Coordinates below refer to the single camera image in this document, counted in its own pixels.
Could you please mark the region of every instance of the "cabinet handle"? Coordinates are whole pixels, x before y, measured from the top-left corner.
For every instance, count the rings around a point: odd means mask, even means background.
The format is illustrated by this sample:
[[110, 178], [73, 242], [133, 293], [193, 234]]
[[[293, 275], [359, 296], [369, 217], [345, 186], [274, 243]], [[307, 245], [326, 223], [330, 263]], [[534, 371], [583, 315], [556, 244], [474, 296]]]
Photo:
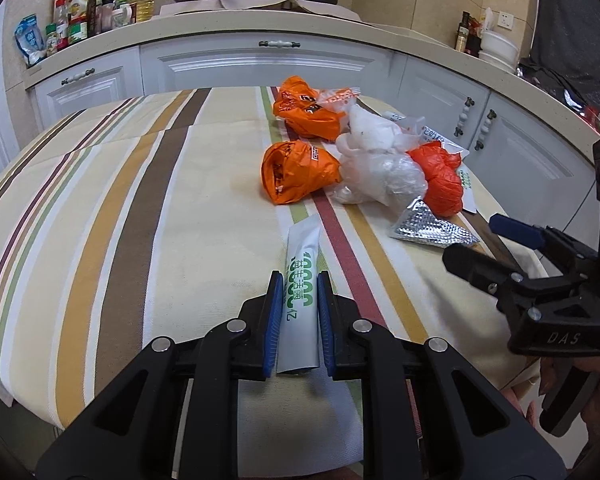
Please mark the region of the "cabinet handle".
[[462, 130], [464, 128], [464, 123], [469, 118], [469, 110], [474, 105], [475, 101], [470, 97], [468, 97], [464, 102], [464, 106], [462, 106], [462, 112], [460, 112], [460, 117], [458, 117], [458, 124], [456, 125], [456, 130], [454, 132], [454, 135], [456, 137], [462, 137], [464, 135], [464, 131]]
[[258, 46], [275, 46], [278, 48], [300, 48], [295, 41], [261, 41]]
[[484, 148], [484, 143], [486, 142], [487, 135], [491, 130], [491, 123], [493, 120], [498, 117], [498, 114], [494, 110], [489, 110], [487, 117], [484, 120], [484, 123], [480, 127], [480, 132], [478, 133], [478, 140], [475, 143], [475, 151], [479, 152]]
[[80, 79], [83, 79], [83, 78], [90, 76], [91, 74], [95, 74], [95, 73], [96, 73], [96, 69], [90, 68], [88, 70], [85, 70], [84, 73], [80, 72], [78, 74], [69, 76], [66, 79], [62, 79], [61, 84], [68, 85], [69, 83], [73, 83], [75, 81], [80, 81]]

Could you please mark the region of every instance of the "blue gripper pad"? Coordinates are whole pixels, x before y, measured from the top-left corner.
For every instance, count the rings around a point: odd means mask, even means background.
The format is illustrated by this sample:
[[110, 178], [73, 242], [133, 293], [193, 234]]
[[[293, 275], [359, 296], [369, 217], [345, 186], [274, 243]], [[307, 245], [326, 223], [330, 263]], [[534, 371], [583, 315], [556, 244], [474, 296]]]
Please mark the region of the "blue gripper pad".
[[495, 214], [489, 220], [489, 228], [494, 234], [504, 236], [529, 249], [536, 250], [544, 247], [542, 229], [513, 218]]
[[264, 362], [262, 363], [262, 371], [264, 372], [265, 377], [271, 377], [273, 367], [276, 365], [280, 322], [282, 322], [282, 301], [285, 290], [285, 280], [279, 272], [275, 274], [275, 280], [276, 283], [271, 298], [272, 304], [269, 311], [269, 321], [264, 336]]
[[336, 367], [333, 355], [333, 329], [331, 327], [331, 316], [324, 290], [324, 279], [321, 274], [318, 274], [318, 315], [320, 316], [320, 338], [322, 339], [324, 366], [327, 368], [327, 375], [333, 377]]

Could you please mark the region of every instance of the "orange plastic bag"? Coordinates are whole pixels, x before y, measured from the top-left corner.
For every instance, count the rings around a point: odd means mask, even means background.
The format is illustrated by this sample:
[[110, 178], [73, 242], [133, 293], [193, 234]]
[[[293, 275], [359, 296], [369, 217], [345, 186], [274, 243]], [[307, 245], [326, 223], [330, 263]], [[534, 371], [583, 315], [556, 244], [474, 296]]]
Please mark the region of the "orange plastic bag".
[[274, 204], [292, 204], [339, 182], [340, 163], [331, 153], [302, 140], [277, 142], [264, 154], [262, 185]]
[[283, 118], [300, 137], [336, 140], [340, 135], [340, 119], [346, 113], [331, 112], [316, 103], [319, 92], [300, 76], [291, 76], [280, 87], [273, 113]]
[[428, 142], [408, 152], [422, 168], [429, 183], [424, 202], [436, 216], [448, 218], [462, 210], [462, 181], [456, 170], [462, 164], [459, 153], [451, 155], [439, 140]]

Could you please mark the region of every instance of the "electrical outlet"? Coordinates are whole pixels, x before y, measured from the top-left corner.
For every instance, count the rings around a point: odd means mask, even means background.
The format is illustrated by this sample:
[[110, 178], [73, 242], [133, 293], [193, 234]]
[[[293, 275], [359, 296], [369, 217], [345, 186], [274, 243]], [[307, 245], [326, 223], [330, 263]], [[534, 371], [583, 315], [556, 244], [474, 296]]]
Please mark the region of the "electrical outlet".
[[498, 18], [498, 26], [508, 28], [509, 30], [513, 30], [513, 19], [513, 14], [509, 14], [508, 12], [501, 12], [500, 17]]

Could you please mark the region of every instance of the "silver foil packet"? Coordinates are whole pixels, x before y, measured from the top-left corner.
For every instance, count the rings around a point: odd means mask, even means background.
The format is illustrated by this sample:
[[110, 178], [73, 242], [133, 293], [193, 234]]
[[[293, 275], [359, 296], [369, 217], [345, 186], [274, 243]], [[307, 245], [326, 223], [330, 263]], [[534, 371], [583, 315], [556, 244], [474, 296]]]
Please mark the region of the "silver foil packet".
[[480, 241], [466, 229], [436, 218], [421, 197], [417, 197], [404, 210], [399, 220], [391, 227], [389, 236], [441, 248], [451, 244], [471, 246]]

